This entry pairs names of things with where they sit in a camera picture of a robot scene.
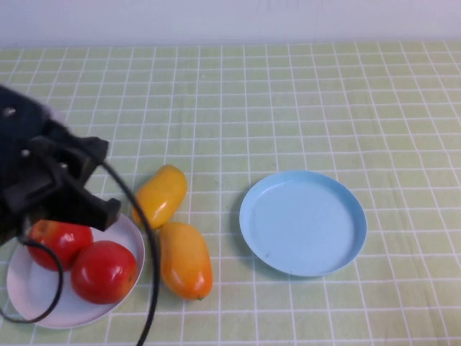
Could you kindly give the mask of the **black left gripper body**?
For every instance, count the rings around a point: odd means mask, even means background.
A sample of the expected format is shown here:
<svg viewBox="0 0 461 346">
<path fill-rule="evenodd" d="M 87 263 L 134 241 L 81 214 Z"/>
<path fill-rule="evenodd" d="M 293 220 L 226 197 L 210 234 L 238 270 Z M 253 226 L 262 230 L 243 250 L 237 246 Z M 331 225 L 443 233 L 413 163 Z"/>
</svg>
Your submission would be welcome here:
<svg viewBox="0 0 461 346">
<path fill-rule="evenodd" d="M 85 188 L 90 156 L 42 136 L 7 143 L 1 155 L 1 243 L 24 233 L 26 221 L 50 220 L 52 196 Z"/>
</svg>

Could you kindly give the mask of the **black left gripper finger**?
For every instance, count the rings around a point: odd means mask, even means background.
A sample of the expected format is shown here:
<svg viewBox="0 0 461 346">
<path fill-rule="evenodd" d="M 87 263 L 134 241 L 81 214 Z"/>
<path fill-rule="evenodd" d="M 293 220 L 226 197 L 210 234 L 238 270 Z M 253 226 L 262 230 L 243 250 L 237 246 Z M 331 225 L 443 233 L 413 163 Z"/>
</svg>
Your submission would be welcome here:
<svg viewBox="0 0 461 346">
<path fill-rule="evenodd" d="M 119 218 L 118 213 L 86 213 L 79 208 L 77 190 L 65 190 L 50 200 L 50 220 L 89 226 L 106 231 Z"/>
<path fill-rule="evenodd" d="M 79 208 L 86 213 L 118 213 L 121 208 L 121 202 L 111 198 L 103 200 L 91 194 L 85 188 L 77 189 Z"/>
</svg>

